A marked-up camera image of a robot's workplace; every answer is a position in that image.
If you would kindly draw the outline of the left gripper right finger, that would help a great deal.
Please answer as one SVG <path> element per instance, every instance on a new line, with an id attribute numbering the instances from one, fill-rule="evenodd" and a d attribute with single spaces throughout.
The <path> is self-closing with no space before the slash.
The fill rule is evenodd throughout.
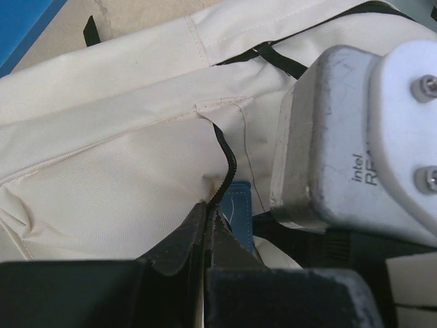
<path id="1" fill-rule="evenodd" d="M 270 269 L 236 240 L 219 210 L 204 219 L 205 327 L 380 327 L 381 317 L 363 278 L 322 267 L 325 236 L 255 224 L 298 269 Z"/>

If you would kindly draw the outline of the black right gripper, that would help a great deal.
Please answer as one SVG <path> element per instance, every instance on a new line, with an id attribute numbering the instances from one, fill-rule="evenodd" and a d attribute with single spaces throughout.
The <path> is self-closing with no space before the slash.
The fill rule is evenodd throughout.
<path id="1" fill-rule="evenodd" d="M 386 327 L 396 327 L 397 316 L 385 260 L 436 251 L 435 247 L 354 230 L 329 228 L 320 234 L 290 229 L 269 212 L 253 217 L 253 233 L 304 268 L 356 271 L 370 287 Z"/>

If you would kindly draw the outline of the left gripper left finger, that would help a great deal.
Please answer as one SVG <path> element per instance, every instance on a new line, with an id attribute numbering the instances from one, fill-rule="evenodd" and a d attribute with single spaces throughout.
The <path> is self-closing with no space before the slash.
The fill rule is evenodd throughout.
<path id="1" fill-rule="evenodd" d="M 2 327 L 198 327 L 207 206 L 134 260 L 5 262 Z"/>

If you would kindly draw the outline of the beige student backpack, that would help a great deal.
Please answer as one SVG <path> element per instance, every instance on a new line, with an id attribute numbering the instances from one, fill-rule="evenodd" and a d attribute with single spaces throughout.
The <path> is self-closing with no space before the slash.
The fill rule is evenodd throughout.
<path id="1" fill-rule="evenodd" d="M 1 80 L 1 260 L 136 258 L 208 201 L 227 173 L 219 127 L 269 206 L 283 97 L 271 42 L 310 66 L 346 44 L 385 55 L 436 33 L 386 3 L 227 1 Z"/>

